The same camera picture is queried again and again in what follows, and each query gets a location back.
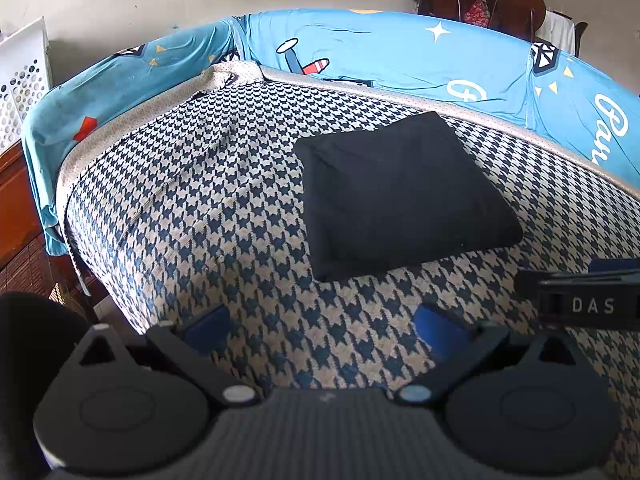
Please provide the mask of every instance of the mattress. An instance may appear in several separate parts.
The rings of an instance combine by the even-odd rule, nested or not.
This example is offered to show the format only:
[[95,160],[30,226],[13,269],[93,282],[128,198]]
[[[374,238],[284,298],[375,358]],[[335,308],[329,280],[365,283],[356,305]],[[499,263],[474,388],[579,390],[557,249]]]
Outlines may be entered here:
[[[523,241],[317,282],[293,143],[373,130],[425,109],[415,98],[322,85],[262,80],[198,92],[111,139],[58,183],[68,190],[65,235],[73,256],[137,330],[223,304],[232,329],[214,360],[263,393],[292,385],[396,389],[433,366],[412,324],[421,303],[531,333],[535,310],[513,293],[518,268],[586,272],[592,258],[638,256],[640,204],[622,184],[587,161],[545,149],[542,140],[499,131],[499,122],[482,125],[440,110],[517,213]],[[571,332],[622,407],[610,472],[629,470],[639,458],[640,336]]]

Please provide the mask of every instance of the folded garment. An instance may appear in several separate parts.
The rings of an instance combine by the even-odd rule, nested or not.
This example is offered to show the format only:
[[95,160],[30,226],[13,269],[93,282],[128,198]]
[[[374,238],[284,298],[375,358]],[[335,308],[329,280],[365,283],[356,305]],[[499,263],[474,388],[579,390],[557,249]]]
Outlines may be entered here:
[[386,272],[522,239],[518,218],[435,112],[375,131],[304,137],[309,258],[316,280]]

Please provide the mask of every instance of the white star print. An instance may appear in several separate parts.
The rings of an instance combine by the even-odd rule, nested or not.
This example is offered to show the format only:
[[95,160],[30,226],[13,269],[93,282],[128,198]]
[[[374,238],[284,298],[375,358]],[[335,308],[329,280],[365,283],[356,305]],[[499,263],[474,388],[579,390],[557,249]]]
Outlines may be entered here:
[[431,32],[433,32],[433,43],[437,43],[438,38],[443,34],[451,34],[450,30],[445,30],[444,28],[442,28],[442,22],[438,23],[437,27],[425,28],[424,30],[430,30]]

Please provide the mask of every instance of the bed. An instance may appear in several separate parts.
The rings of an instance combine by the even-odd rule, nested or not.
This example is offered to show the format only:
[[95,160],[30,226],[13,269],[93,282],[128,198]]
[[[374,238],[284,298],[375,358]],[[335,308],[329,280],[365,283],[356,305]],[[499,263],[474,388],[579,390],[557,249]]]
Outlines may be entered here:
[[[194,35],[205,38],[200,43],[163,38],[129,49],[53,91],[34,110],[24,139],[31,167],[42,168],[52,161],[38,158],[38,143],[46,141],[43,121],[53,120],[49,106],[58,113],[68,107],[62,115],[67,123],[75,117],[66,137],[56,137],[68,150],[61,149],[66,153],[49,184],[50,203],[46,187],[35,178],[32,183],[47,207],[45,226],[59,243],[51,248],[86,264],[139,332],[159,320],[183,322],[226,306],[232,328],[213,359],[263,393],[291,385],[395,390],[433,366],[430,348],[412,324],[421,303],[530,333],[538,327],[536,312],[514,294],[518,268],[586,272],[594,258],[638,256],[640,192],[621,176],[627,166],[604,165],[616,162],[615,155],[634,153],[620,133],[632,133],[638,98],[560,51],[535,50],[487,30],[482,34],[490,35],[488,45],[502,45],[499,56],[513,49],[515,61],[505,63],[503,72],[492,68],[482,76],[472,63],[424,67],[398,38],[392,43],[405,49],[404,56],[388,52],[384,66],[367,64],[377,49],[388,49],[382,32],[397,27],[394,20],[402,21],[397,30],[418,23],[415,33],[427,35],[432,46],[462,34],[459,27],[476,29],[386,12],[263,13],[216,24],[220,42],[212,42],[206,30]],[[314,40],[317,34],[324,39]],[[346,37],[353,38],[349,48]],[[361,41],[370,44],[366,56],[358,50]],[[173,44],[196,52],[190,60],[194,75],[168,65],[165,75],[172,79],[162,83],[166,88],[153,81],[153,95],[149,87],[144,99],[125,104],[129,89],[121,88],[114,99],[87,101],[83,92],[96,92],[96,74],[122,80],[140,69],[153,77]],[[542,59],[551,65],[546,71]],[[413,73],[404,70],[412,64]],[[477,77],[462,79],[473,67]],[[571,77],[563,75],[566,69]],[[546,84],[552,79],[555,85]],[[580,79],[573,81],[573,93],[571,79]],[[105,88],[113,82],[105,81]],[[537,92],[545,84],[547,92]],[[598,84],[600,107],[582,108],[584,100],[593,101]],[[553,96],[572,99],[572,113],[582,114],[584,126],[564,131],[571,114],[557,118]],[[425,111],[446,120],[516,212],[521,243],[318,282],[308,259],[302,168],[293,144],[300,137],[375,130]],[[588,130],[592,123],[619,141],[601,150],[610,156],[593,157],[600,164],[587,156],[594,140],[607,148],[605,137]],[[634,168],[632,156],[624,160]],[[619,476],[631,474],[639,458],[639,337],[584,329],[572,335],[622,407],[623,430],[607,467]]]

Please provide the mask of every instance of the houndstooth pattern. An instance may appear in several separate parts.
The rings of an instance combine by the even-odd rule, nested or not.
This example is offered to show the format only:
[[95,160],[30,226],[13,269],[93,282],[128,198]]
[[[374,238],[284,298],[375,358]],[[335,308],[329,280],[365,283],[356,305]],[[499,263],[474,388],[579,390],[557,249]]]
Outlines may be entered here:
[[[85,171],[67,209],[71,243],[140,331],[226,305],[232,331],[214,360],[263,391],[397,388],[433,365],[412,325],[421,303],[531,333],[535,311],[513,296],[519,267],[586,272],[592,258],[639,255],[640,206],[631,197],[526,142],[445,118],[516,211],[524,240],[316,282],[293,143],[416,113],[274,82],[192,99],[123,137]],[[608,467],[630,476],[639,457],[638,335],[573,333],[622,405]]]

